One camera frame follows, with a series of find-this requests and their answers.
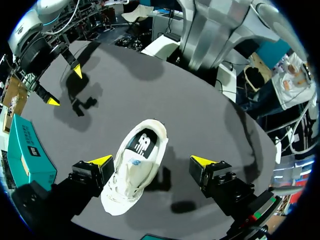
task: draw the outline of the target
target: screw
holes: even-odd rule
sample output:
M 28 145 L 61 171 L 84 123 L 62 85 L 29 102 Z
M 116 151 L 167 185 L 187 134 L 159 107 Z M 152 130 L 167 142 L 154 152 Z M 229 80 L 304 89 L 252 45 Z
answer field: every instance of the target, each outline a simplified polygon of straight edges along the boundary
M 236 192 L 234 193 L 234 197 L 235 197 L 235 199 L 240 198 L 240 197 L 241 197 L 241 193 L 238 192 L 238 191 L 236 191 Z
M 218 182 L 219 184 L 223 184 L 225 182 L 225 179 L 222 176 L 218 176 Z
M 236 179 L 236 178 L 237 178 L 237 175 L 236 175 L 234 172 L 231 172 L 231 174 L 230 174 L 230 175 L 231 175 L 231 179 L 232 179 L 232 180 L 234 180 L 234 179 Z

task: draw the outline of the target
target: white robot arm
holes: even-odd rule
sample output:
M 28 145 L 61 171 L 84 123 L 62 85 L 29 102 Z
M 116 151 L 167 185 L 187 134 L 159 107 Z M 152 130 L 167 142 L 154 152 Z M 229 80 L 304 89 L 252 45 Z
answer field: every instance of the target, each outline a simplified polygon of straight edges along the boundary
M 19 21 L 8 40 L 12 53 L 20 57 L 32 37 L 39 32 L 50 30 L 69 1 L 38 0 Z
M 16 57 L 18 71 L 24 74 L 33 74 L 35 81 L 30 87 L 45 103 L 59 106 L 59 100 L 50 92 L 46 91 L 39 83 L 39 79 L 51 62 L 58 55 L 62 55 L 71 69 L 82 79 L 81 67 L 78 60 L 69 51 L 69 46 L 64 42 L 57 46 L 50 46 L 44 34 L 57 34 L 62 32 L 74 17 L 80 0 L 78 0 L 72 17 L 67 24 L 57 32 L 46 32 L 50 30 L 60 13 L 66 7 L 69 0 L 38 0 L 38 2 L 22 17 L 14 28 L 8 44 Z

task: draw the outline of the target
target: gray tabletop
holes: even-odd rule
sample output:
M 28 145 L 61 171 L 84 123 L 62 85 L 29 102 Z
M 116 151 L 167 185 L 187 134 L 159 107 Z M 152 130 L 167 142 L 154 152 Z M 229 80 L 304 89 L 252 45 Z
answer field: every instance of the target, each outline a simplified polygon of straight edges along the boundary
M 260 194 L 275 165 L 269 137 L 219 91 L 177 66 L 87 41 L 74 42 L 70 51 L 82 64 L 83 79 L 59 56 L 40 82 L 61 106 L 44 104 L 32 93 L 22 113 L 58 170 L 56 183 L 80 160 L 115 155 L 129 131 L 145 119 L 163 122 L 169 138 L 157 176 L 161 184 L 145 190 L 123 215 L 106 213 L 94 197 L 72 221 L 118 239 L 138 240 L 146 233 L 190 240 L 223 237 L 233 220 L 203 196 L 188 173 L 189 157 L 228 162 Z M 97 103 L 90 107 L 93 99 Z M 80 111 L 71 101 L 83 103 Z

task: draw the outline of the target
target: white sneaker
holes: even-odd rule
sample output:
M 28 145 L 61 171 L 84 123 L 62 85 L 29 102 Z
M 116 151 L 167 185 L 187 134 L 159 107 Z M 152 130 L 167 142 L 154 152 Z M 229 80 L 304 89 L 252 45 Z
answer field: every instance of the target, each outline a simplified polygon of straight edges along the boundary
M 156 176 L 167 143 L 167 130 L 157 120 L 144 120 L 129 132 L 114 159 L 114 173 L 101 192 L 106 212 L 122 215 L 136 204 Z

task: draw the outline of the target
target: teal box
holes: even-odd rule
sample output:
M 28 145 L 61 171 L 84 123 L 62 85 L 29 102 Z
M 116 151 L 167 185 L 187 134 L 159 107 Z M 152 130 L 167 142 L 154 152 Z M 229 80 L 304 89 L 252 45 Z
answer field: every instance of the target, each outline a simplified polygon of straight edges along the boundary
M 32 123 L 17 114 L 11 124 L 7 159 L 17 187 L 34 180 L 51 190 L 57 170 L 42 148 Z

